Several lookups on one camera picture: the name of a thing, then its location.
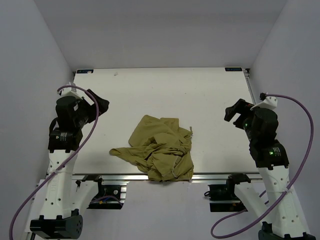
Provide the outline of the olive green hooded jacket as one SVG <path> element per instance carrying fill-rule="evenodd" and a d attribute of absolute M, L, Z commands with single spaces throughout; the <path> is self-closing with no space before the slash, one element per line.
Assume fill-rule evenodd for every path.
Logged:
<path fill-rule="evenodd" d="M 151 181 L 191 181 L 192 136 L 192 127 L 180 127 L 178 118 L 144 115 L 128 140 L 130 146 L 112 148 L 109 154 L 136 166 Z"/>

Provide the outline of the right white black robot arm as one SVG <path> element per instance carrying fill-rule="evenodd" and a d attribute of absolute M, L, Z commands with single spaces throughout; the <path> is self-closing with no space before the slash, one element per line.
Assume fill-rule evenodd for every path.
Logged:
<path fill-rule="evenodd" d="M 229 122 L 235 114 L 235 127 L 245 131 L 249 140 L 249 152 L 260 173 L 268 204 L 255 192 L 249 177 L 243 173 L 228 177 L 226 195 L 240 199 L 247 211 L 259 218 L 260 240 L 314 240 L 308 233 L 297 210 L 295 190 L 289 178 L 289 159 L 285 147 L 276 139 L 279 125 L 273 111 L 277 106 L 275 97 L 267 97 L 253 105 L 239 99 L 226 108 L 224 120 Z"/>

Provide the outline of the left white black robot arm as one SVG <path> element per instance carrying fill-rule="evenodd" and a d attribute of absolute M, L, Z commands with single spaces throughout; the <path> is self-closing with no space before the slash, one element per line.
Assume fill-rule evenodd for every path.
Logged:
<path fill-rule="evenodd" d="M 73 188 L 75 162 L 89 140 L 83 137 L 82 129 L 86 124 L 96 125 L 110 104 L 90 89 L 84 93 L 93 104 L 67 86 L 58 90 L 57 117 L 49 127 L 48 177 L 42 183 L 46 194 L 39 215 L 29 225 L 32 233 L 46 240 L 77 240 L 90 202 L 103 198 L 106 193 L 106 187 L 97 182 L 97 178 L 80 180 Z"/>

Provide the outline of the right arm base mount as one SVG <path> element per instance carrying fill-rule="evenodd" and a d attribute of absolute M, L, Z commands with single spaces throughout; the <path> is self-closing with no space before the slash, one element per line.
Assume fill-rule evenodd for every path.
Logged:
<path fill-rule="evenodd" d="M 244 204 L 235 195 L 235 186 L 241 183 L 251 183 L 244 173 L 234 173 L 228 176 L 225 184 L 210 184 L 209 190 L 203 195 L 209 199 L 210 212 L 240 212 L 246 210 Z"/>

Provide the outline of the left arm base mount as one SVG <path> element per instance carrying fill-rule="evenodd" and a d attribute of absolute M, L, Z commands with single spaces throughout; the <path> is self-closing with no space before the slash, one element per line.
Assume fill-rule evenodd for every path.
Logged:
<path fill-rule="evenodd" d="M 98 192 L 92 198 L 88 209 L 91 210 L 121 210 L 127 192 L 127 182 L 109 180 L 99 176 L 97 180 Z"/>

